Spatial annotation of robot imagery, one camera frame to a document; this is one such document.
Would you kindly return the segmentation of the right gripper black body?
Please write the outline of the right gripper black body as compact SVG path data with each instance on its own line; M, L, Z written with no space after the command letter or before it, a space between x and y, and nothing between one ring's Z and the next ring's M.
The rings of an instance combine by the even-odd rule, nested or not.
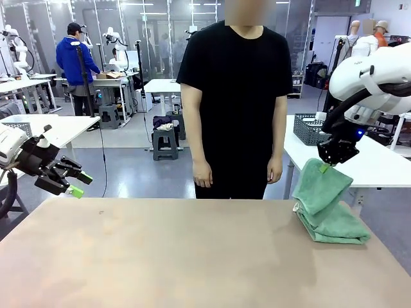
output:
M365 126L355 123L334 124L329 138L317 144L319 157L331 166L343 164L359 154L356 143L365 135Z

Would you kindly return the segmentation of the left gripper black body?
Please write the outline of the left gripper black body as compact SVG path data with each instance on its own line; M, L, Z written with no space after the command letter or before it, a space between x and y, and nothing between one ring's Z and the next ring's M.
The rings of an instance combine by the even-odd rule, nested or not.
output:
M40 174L40 170L52 162L60 148L51 144L45 137L31 137L20 147L18 170L30 176Z

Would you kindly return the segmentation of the person's left hand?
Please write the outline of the person's left hand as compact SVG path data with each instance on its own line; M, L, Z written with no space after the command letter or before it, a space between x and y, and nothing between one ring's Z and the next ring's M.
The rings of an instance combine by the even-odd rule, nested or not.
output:
M282 157L271 157L267 165L267 183L274 184L281 179L283 173Z

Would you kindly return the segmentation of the person's right hand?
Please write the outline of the person's right hand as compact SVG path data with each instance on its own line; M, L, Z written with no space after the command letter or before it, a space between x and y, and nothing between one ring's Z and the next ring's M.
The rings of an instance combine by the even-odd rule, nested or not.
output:
M193 162L193 178L199 187L210 188L213 184L213 177L210 165L205 160Z

